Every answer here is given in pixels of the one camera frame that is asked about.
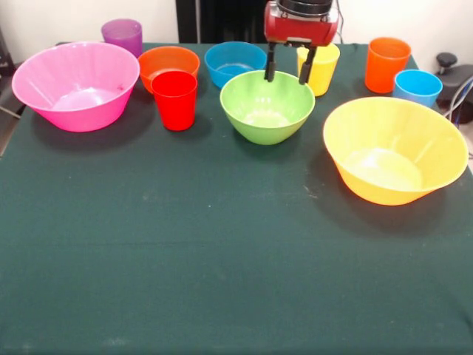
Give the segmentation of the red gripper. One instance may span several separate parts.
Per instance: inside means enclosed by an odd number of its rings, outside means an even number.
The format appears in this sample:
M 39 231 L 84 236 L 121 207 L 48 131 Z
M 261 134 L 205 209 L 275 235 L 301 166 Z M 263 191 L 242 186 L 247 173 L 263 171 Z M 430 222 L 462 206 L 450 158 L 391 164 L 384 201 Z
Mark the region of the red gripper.
M 264 12 L 268 43 L 265 80 L 273 81 L 277 44 L 300 44 L 298 59 L 306 54 L 299 70 L 299 83 L 307 84 L 317 47 L 332 42 L 338 28 L 338 11 L 331 1 L 268 1 Z

